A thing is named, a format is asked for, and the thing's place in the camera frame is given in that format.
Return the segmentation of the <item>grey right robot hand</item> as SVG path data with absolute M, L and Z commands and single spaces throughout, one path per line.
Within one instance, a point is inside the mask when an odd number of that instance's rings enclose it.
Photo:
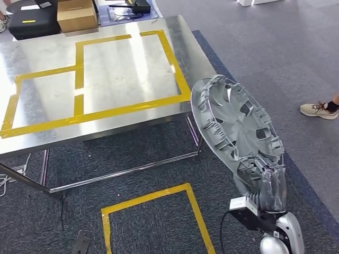
M 240 162 L 233 174 L 233 182 L 242 196 L 245 196 L 260 211 L 285 212 L 287 184 L 285 165 L 272 163 L 260 157 Z

